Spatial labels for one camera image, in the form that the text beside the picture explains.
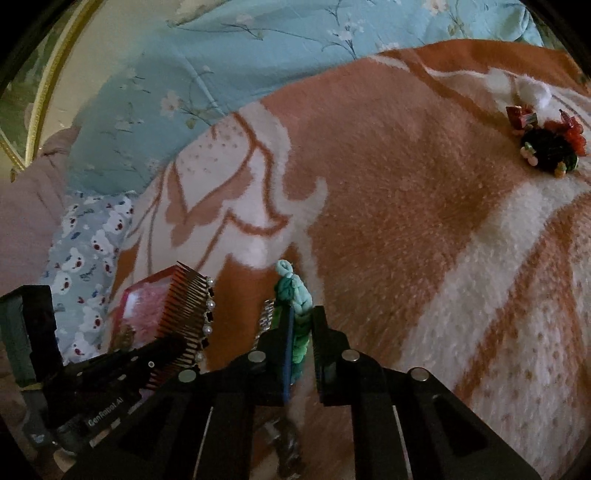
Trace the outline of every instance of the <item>light blue pillow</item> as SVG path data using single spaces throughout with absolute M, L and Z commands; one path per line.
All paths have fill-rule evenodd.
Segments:
M 76 192 L 67 202 L 61 228 L 53 236 L 46 271 L 39 280 L 51 288 L 64 363 L 98 354 L 116 260 L 133 212 L 128 194 L 88 196 Z
M 541 46 L 519 0 L 240 0 L 163 25 L 79 118 L 70 186 L 142 192 L 210 125 L 288 83 L 450 38 Z

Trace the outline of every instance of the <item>floral pattern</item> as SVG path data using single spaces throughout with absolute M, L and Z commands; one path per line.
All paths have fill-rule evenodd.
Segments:
M 104 85 L 72 148 L 70 187 L 142 192 L 208 127 L 290 82 L 450 38 L 542 45 L 530 20 L 519 0 L 227 2 L 155 31 Z

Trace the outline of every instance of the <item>metal screw head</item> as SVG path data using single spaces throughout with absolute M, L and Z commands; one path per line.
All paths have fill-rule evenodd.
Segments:
M 197 378 L 195 370 L 183 370 L 178 374 L 178 381 L 182 383 L 191 383 Z
M 360 357 L 359 352 L 353 349 L 343 350 L 343 353 L 340 354 L 340 356 L 343 357 L 343 360 L 346 362 L 356 362 Z
M 265 352 L 261 352 L 260 350 L 253 350 L 248 354 L 248 359 L 254 364 L 260 364 L 261 362 L 265 361 L 267 355 Z
M 429 378 L 429 372 L 424 368 L 417 367 L 410 371 L 410 376 L 417 382 L 424 382 L 427 378 Z

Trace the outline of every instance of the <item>white pom-pom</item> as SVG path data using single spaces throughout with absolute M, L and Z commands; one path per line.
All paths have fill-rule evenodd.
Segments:
M 543 110 L 552 100 L 550 87 L 533 78 L 519 77 L 516 86 L 522 104 L 531 105 L 535 110 Z

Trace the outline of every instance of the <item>pillow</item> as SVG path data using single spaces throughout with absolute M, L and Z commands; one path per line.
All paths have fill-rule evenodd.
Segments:
M 61 222 L 66 160 L 77 128 L 61 130 L 0 195 L 0 296 L 35 284 L 47 263 L 51 237 Z
M 53 236 L 38 283 L 49 285 L 64 363 L 98 355 L 116 259 L 134 209 L 129 194 L 75 192 Z

